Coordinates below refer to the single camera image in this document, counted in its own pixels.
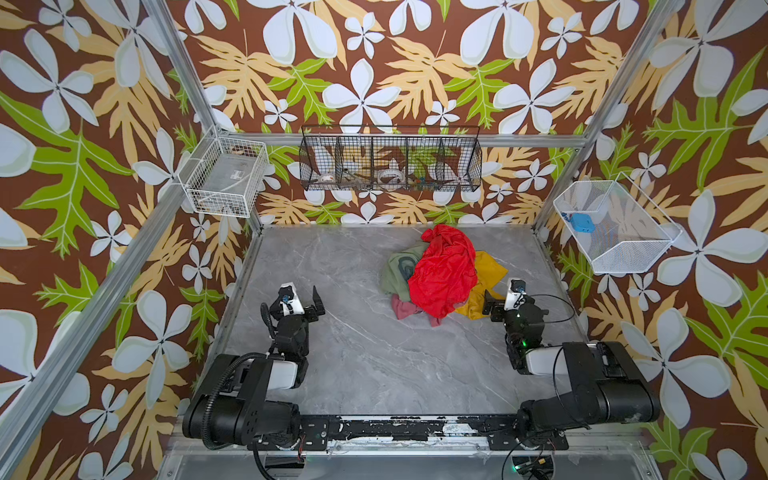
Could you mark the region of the yellow cloth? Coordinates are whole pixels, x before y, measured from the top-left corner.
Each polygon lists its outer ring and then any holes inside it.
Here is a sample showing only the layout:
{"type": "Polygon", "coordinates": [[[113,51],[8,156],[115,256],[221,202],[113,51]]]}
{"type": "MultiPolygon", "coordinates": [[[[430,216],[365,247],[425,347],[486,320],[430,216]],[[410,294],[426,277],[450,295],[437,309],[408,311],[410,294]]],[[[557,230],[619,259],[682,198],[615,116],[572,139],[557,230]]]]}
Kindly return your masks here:
{"type": "Polygon", "coordinates": [[[470,320],[479,320],[484,317],[486,292],[490,292],[494,299],[501,299],[501,296],[494,291],[494,287],[502,282],[508,273],[505,267],[484,251],[476,252],[475,268],[477,283],[471,289],[468,300],[455,309],[457,314],[470,320]]]}

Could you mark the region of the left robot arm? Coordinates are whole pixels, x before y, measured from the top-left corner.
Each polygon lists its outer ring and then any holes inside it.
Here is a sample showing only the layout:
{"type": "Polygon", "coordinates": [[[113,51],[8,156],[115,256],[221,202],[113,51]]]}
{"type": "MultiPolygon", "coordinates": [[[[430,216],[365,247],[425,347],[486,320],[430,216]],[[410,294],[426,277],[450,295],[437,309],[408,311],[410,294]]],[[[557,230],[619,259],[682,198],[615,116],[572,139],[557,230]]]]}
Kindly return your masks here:
{"type": "Polygon", "coordinates": [[[200,382],[182,419],[182,433],[209,450],[264,442],[293,448],[301,436],[299,407],[269,400],[271,391],[298,388],[309,367],[310,325],[325,314],[321,296],[302,304],[292,283],[260,306],[270,345],[265,353],[219,354],[200,382]]]}

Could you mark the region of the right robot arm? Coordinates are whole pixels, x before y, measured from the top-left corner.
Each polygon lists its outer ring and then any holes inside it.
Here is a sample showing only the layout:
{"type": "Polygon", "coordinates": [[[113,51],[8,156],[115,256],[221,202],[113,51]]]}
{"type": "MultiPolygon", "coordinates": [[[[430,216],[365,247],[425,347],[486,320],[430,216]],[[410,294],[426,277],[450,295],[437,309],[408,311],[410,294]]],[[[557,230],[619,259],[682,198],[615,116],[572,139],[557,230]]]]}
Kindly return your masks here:
{"type": "Polygon", "coordinates": [[[486,291],[483,313],[504,326],[508,358],[519,374],[547,377],[552,382],[565,377],[570,384],[567,392],[554,385],[552,397],[521,404],[517,412],[520,436],[659,418],[658,395],[621,343],[543,345],[548,311],[529,295],[501,300],[486,291]]]}

